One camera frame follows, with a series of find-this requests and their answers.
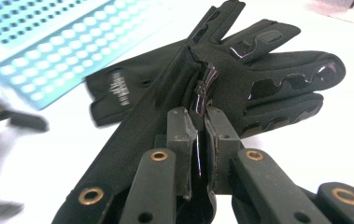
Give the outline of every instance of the black glove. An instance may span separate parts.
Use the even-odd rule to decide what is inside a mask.
[[[322,52],[267,56],[267,52],[299,33],[299,30],[293,26],[271,21],[261,21],[246,31],[228,38],[225,41],[228,44],[220,44],[220,40],[232,26],[244,5],[244,3],[237,1],[228,1],[220,8],[210,8],[191,35],[180,43],[180,48],[176,50],[175,55],[170,57],[171,59],[166,62],[164,68],[157,70],[159,73],[152,84],[131,109],[85,175],[71,191],[56,215],[54,223],[97,223],[104,219],[110,222],[117,219],[118,212],[122,209],[123,199],[125,199],[128,188],[132,184],[143,153],[153,148],[157,134],[166,132],[167,112],[178,106],[191,108],[192,99],[201,99],[200,102],[205,104],[211,100],[211,97],[209,97],[211,85],[209,83],[212,83],[212,80],[207,82],[208,77],[203,76],[207,75],[207,73],[203,73],[206,68],[212,68],[210,64],[215,66],[213,70],[218,70],[217,74],[219,76],[212,85],[212,87],[215,87],[212,98],[213,105],[225,111],[228,117],[230,116],[230,120],[238,133],[245,130],[247,126],[244,123],[245,120],[250,120],[258,115],[260,115],[260,118],[278,115],[277,109],[279,107],[276,106],[278,105],[276,102],[281,102],[282,105],[296,109],[292,102],[299,102],[301,99],[307,98],[309,101],[315,101],[316,109],[319,108],[322,102],[321,97],[316,97],[317,95],[313,95],[313,93],[304,94],[337,84],[345,73],[343,64],[337,57]],[[290,56],[303,58],[290,62]],[[313,71],[316,72],[316,69],[327,72],[331,70],[333,76],[321,76],[323,79],[314,78],[320,77],[313,75]],[[128,68],[122,67],[121,70],[110,69],[108,71],[110,77],[117,74],[115,77],[120,78],[124,71],[128,71]],[[269,77],[271,80],[282,78],[280,80],[283,84],[280,86],[281,88],[275,92],[255,91],[260,87],[267,87],[266,80]],[[282,82],[285,77],[288,81],[292,80],[292,84],[287,85],[289,82]],[[301,84],[299,82],[300,77],[312,77],[313,79],[309,80],[313,81],[307,87],[293,88],[296,87],[296,83]],[[95,97],[99,96],[99,98],[107,97],[101,91],[93,91],[93,95]],[[289,97],[295,95],[299,95],[298,98],[289,99]],[[118,96],[116,98],[117,102],[126,104],[127,99],[123,96],[125,95]],[[310,107],[297,107],[303,107],[304,111],[310,111],[308,109]],[[193,123],[200,124],[200,117],[203,112],[200,109],[203,108],[195,107],[195,109],[198,110],[191,110],[194,115]],[[241,119],[239,116],[245,116],[248,119]],[[101,201],[92,205],[79,204],[80,193],[89,188],[100,188],[102,190],[104,195]],[[197,197],[193,194],[192,202],[195,199]],[[202,207],[193,206],[192,208],[196,209],[194,211],[181,208],[178,215],[186,219],[180,219],[179,221],[181,223],[208,222],[214,214],[206,211],[211,209],[210,206],[207,206],[207,203],[208,201],[198,203]],[[202,212],[206,212],[205,217],[201,217]]]

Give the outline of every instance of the white table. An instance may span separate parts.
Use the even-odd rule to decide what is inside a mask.
[[[222,1],[180,1],[179,20],[148,38],[118,61],[185,38],[211,5]],[[261,19],[296,25],[302,33],[277,51],[324,50],[338,55],[347,76],[322,91],[325,101],[311,119],[243,139],[246,147],[265,150],[295,184],[317,192],[321,183],[343,182],[354,187],[354,24],[318,15],[303,2],[249,0],[231,33]],[[24,204],[7,223],[50,223],[69,191],[77,184],[118,124],[96,128],[92,102],[84,84],[42,111],[34,111],[10,91],[0,88],[13,108],[35,112],[49,122],[50,131],[35,133],[0,122],[0,201]],[[213,223],[236,223],[230,196],[218,197]]]

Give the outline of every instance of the gold rivet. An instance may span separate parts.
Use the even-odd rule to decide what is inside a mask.
[[[165,153],[164,151],[155,151],[150,155],[150,157],[154,161],[165,161],[168,157],[168,154]]]
[[[354,205],[354,192],[351,190],[336,188],[332,190],[332,194],[339,201]]]
[[[104,197],[104,192],[100,188],[84,189],[78,196],[78,201],[84,205],[98,203]]]
[[[250,150],[246,153],[247,157],[253,161],[261,161],[263,160],[263,154],[256,150]]]

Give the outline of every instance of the light blue plastic tray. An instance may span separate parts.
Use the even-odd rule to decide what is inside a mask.
[[[0,1],[0,82],[43,109],[166,25],[164,3]]]

